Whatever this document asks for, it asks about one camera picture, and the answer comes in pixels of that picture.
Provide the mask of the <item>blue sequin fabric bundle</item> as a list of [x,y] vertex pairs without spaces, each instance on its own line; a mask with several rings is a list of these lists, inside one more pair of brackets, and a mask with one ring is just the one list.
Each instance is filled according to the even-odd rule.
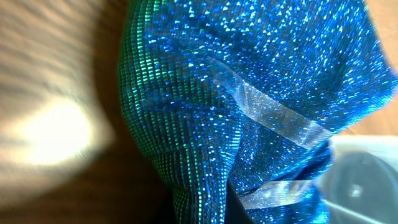
[[173,223],[328,223],[329,139],[397,90],[364,1],[131,2],[124,119]]

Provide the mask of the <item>clear plastic storage bin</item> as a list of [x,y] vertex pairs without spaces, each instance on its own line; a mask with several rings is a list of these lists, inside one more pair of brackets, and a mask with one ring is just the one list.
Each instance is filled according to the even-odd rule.
[[317,180],[331,224],[397,224],[397,137],[337,136]]

